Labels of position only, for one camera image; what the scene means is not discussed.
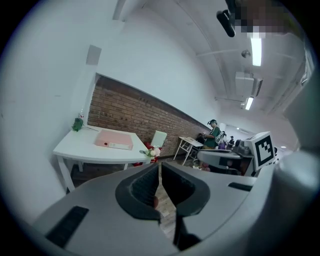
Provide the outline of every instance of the pink binder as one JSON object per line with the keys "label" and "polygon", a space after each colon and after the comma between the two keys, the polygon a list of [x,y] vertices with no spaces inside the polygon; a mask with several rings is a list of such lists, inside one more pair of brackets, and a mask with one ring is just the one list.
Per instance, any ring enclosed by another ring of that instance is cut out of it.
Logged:
{"label": "pink binder", "polygon": [[95,145],[113,149],[132,150],[134,144],[129,134],[102,130],[97,135]]}

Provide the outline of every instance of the table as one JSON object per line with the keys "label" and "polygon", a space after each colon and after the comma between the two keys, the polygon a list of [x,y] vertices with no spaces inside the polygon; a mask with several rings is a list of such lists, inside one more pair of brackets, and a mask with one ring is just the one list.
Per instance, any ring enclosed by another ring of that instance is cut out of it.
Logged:
{"label": "table", "polygon": [[186,151],[185,159],[184,159],[183,164],[182,164],[182,165],[184,165],[186,160],[187,160],[187,158],[188,158],[188,156],[189,156],[189,154],[190,154],[190,152],[191,152],[191,150],[193,149],[193,147],[196,147],[196,148],[202,147],[203,144],[198,142],[198,141],[196,141],[193,138],[190,138],[190,137],[179,137],[179,138],[181,139],[180,145],[179,145],[179,147],[178,147],[178,149],[177,149],[177,151],[175,153],[175,156],[174,156],[173,160],[176,159],[176,156],[178,154],[179,149],[182,149],[182,150]]}
{"label": "table", "polygon": [[[137,162],[149,164],[151,162],[149,156],[140,153],[140,151],[146,151],[147,148],[135,133],[104,129],[89,125],[88,127],[95,130],[84,128],[78,132],[71,130],[53,150],[53,154],[57,156],[63,179],[66,186],[69,188],[69,191],[74,190],[75,186],[65,164],[65,159],[76,160],[81,172],[83,171],[82,163],[125,164],[124,169],[127,169],[128,164]],[[101,130],[130,135],[133,149],[125,150],[95,145],[96,137]]]}

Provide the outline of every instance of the flower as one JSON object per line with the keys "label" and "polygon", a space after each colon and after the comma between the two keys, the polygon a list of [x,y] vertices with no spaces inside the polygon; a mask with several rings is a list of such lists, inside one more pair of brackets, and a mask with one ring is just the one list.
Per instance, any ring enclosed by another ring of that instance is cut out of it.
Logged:
{"label": "flower", "polygon": [[159,148],[155,148],[154,152],[155,152],[156,157],[160,156],[160,149]]}

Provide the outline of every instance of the wooden floor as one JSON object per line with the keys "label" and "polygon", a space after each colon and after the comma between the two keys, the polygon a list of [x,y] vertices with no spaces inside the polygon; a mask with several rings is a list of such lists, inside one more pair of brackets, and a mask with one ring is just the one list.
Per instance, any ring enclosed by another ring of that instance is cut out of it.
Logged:
{"label": "wooden floor", "polygon": [[[159,162],[171,162],[172,158],[167,158],[160,160]],[[184,156],[177,156],[174,162],[182,164],[184,161]],[[192,166],[192,159],[188,159],[184,166]],[[72,180],[75,187],[80,186],[86,181],[91,179],[109,175],[124,169],[124,164],[85,164],[83,166],[83,172],[79,172],[78,169],[72,171]],[[165,188],[162,185],[161,177],[161,164],[159,165],[159,186],[156,190],[155,196],[159,200],[159,204],[156,207],[161,213],[160,228],[163,230],[164,234],[171,241],[174,240],[175,229],[176,229],[176,207],[171,202]]]}

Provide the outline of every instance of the ceiling light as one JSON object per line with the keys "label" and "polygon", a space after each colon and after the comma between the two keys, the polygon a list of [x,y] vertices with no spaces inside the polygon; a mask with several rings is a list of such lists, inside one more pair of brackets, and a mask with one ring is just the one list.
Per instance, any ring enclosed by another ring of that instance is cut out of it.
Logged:
{"label": "ceiling light", "polygon": [[261,66],[262,43],[261,38],[251,38],[252,65]]}
{"label": "ceiling light", "polygon": [[245,105],[246,110],[249,110],[251,108],[252,102],[254,102],[254,97],[248,98],[248,100],[246,101],[246,105]]}

